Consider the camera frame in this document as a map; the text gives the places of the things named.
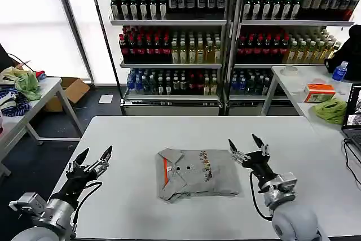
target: laptop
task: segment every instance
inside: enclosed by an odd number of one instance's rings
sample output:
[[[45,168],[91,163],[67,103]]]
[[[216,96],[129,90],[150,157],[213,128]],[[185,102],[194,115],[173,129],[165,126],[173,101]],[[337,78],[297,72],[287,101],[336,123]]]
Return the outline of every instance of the laptop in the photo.
[[[352,84],[342,132],[361,151],[361,84]]]

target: black cable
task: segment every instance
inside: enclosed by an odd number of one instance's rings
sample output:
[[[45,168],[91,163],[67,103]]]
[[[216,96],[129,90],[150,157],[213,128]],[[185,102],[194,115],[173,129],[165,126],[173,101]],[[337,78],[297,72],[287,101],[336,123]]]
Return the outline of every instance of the black cable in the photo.
[[[268,221],[272,221],[272,217],[266,217],[264,214],[261,213],[261,211],[258,209],[258,205],[257,205],[257,202],[256,202],[256,197],[254,196],[254,189],[253,189],[253,180],[252,180],[252,174],[254,174],[254,172],[250,172],[250,175],[249,175],[249,182],[250,182],[250,190],[252,192],[252,199],[253,199],[253,204],[254,204],[254,207],[256,208],[258,214],[264,218],[265,220],[268,220]]]
[[[19,59],[17,56],[15,56],[15,55],[13,55],[13,54],[9,54],[9,53],[8,53],[8,55],[15,57],[17,60],[19,60],[21,63],[23,63],[26,67],[28,67],[30,70],[32,70],[29,65],[27,65],[25,62],[23,62],[23,61],[22,61],[21,59]]]
[[[74,215],[74,218],[73,218],[73,223],[74,224],[78,223],[79,210],[80,210],[81,206],[83,205],[83,203],[86,201],[87,198],[89,198],[91,196],[91,194],[93,194],[96,190],[98,190],[102,186],[102,184],[103,184],[102,182],[94,182],[94,183],[91,183],[90,185],[84,187],[85,189],[88,189],[89,187],[98,185],[96,188],[94,188],[92,191],[90,191],[84,197],[84,199],[82,199],[82,201],[80,202],[77,210],[75,211],[75,215]]]
[[[348,147],[348,149],[353,153],[353,155],[356,157],[356,159],[360,162],[359,158],[356,156],[356,154],[353,152],[353,150],[349,147],[348,143],[346,143],[346,140],[344,139],[344,150],[345,150],[345,156],[346,156],[346,167],[349,169],[349,171],[351,171],[352,175],[354,176],[355,178],[355,181],[357,183],[359,183],[359,185],[361,185],[361,182],[357,179],[357,176],[356,174],[354,173],[354,171],[350,168],[349,166],[349,156],[347,155],[347,150],[346,150],[346,147]]]

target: robotic arm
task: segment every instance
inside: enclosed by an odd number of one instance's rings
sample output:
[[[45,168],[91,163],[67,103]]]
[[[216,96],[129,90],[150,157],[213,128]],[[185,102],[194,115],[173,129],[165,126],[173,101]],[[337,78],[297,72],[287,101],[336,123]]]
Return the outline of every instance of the robotic arm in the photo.
[[[291,173],[276,174],[268,165],[270,149],[262,140],[252,134],[259,148],[256,152],[244,154],[237,150],[229,139],[232,158],[244,168],[251,169],[250,185],[254,206],[259,215],[272,221],[272,226],[282,241],[329,241],[320,229],[316,214],[307,206],[297,204],[294,199],[294,187],[297,178]],[[252,175],[258,178],[259,192],[265,197],[265,205],[269,208],[270,217],[264,216],[258,209]]]
[[[109,167],[112,146],[96,162],[82,166],[88,151],[87,148],[73,163],[69,163],[66,183],[59,192],[50,196],[48,202],[37,193],[25,193],[19,200],[10,202],[10,208],[29,214],[36,226],[22,231],[12,241],[68,241],[76,237],[80,207],[102,185],[101,182],[89,185],[88,183],[98,179]],[[96,185],[97,187],[78,204],[78,198],[83,190]],[[71,215],[74,211],[73,226],[71,226]]]

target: paper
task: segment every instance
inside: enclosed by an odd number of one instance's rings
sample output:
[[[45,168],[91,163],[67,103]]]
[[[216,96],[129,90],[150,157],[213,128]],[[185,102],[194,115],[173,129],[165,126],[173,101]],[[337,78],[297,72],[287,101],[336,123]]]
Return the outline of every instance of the paper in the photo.
[[[112,94],[102,95],[99,100],[99,104],[111,103],[113,100]]]

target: cardboard box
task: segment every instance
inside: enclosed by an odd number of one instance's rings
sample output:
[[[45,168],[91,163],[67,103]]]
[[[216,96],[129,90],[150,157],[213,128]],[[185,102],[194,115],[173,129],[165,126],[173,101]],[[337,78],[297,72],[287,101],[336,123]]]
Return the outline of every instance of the cardboard box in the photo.
[[[327,84],[307,84],[304,90],[306,95],[305,102],[322,103],[330,100],[335,94],[331,85]]]
[[[62,77],[61,86],[71,104],[76,104],[89,90],[90,87],[79,78]],[[63,106],[57,96],[54,96],[46,103],[44,110],[48,112],[61,112]]]

